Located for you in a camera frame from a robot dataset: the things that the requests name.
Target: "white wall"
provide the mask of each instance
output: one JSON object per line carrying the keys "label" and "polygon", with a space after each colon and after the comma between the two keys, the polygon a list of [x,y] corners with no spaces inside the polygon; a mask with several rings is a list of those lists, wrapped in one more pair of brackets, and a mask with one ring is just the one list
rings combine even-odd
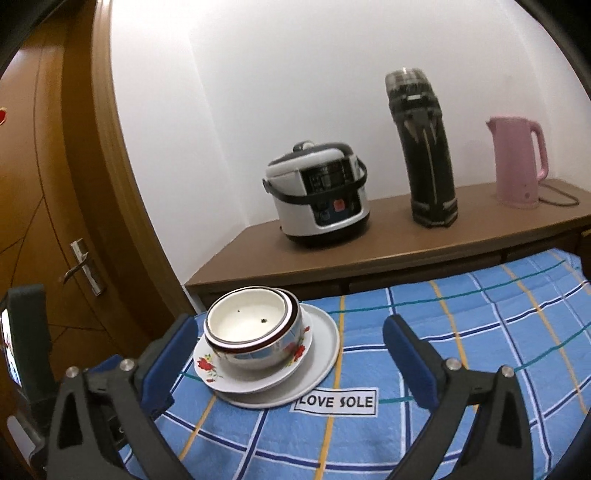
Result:
{"label": "white wall", "polygon": [[408,192],[384,86],[402,66],[439,97],[457,186],[494,181],[485,121],[522,115],[551,176],[591,190],[591,102],[513,0],[114,0],[112,49],[132,167],[182,282],[277,217],[261,178],[297,141],[350,144],[370,198]]}
{"label": "white wall", "polygon": [[192,2],[115,0],[112,66],[125,146],[181,283],[246,226],[187,36]]}

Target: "rice cooker lid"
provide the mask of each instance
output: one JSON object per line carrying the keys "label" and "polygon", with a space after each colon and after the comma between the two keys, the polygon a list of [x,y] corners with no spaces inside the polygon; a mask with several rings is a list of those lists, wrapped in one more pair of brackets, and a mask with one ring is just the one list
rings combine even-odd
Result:
{"label": "rice cooker lid", "polygon": [[285,175],[296,170],[321,166],[333,160],[353,155],[353,150],[345,143],[324,143],[316,145],[306,140],[293,147],[293,151],[269,163],[265,174],[267,178]]}

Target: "rice cooker handle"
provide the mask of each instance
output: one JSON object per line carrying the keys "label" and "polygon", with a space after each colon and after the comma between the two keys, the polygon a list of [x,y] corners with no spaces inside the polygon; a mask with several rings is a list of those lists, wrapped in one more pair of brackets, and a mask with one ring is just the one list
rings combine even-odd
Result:
{"label": "rice cooker handle", "polygon": [[340,187],[326,190],[320,193],[311,193],[310,195],[287,195],[283,192],[277,190],[273,185],[271,185],[265,179],[262,180],[262,184],[265,187],[267,193],[273,195],[276,199],[284,202],[284,203],[291,203],[292,205],[313,205],[315,203],[321,202],[329,202],[331,200],[342,198],[347,193],[357,192],[368,179],[368,169],[365,164],[360,160],[357,159],[359,163],[359,168],[361,169],[361,176],[357,180],[351,183],[347,183]]}

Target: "black water bottle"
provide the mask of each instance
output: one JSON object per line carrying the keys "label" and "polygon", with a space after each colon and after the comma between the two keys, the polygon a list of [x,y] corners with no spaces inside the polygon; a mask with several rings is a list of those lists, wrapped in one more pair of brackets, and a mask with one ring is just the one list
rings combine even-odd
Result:
{"label": "black water bottle", "polygon": [[441,107],[420,69],[386,75],[392,118],[398,127],[410,181],[413,219],[426,227],[450,226],[457,218],[452,162]]}

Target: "door handle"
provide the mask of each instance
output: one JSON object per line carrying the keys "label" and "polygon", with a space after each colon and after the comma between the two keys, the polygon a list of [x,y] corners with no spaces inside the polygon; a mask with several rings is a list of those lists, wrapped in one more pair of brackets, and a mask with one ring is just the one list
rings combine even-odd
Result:
{"label": "door handle", "polygon": [[70,244],[70,248],[78,260],[78,264],[66,272],[62,279],[62,283],[65,285],[66,282],[70,280],[77,272],[82,270],[86,276],[86,279],[88,280],[88,283],[90,284],[90,288],[92,288],[92,293],[98,297],[105,291],[106,286],[96,271],[94,263],[90,259],[84,240],[79,238]]}

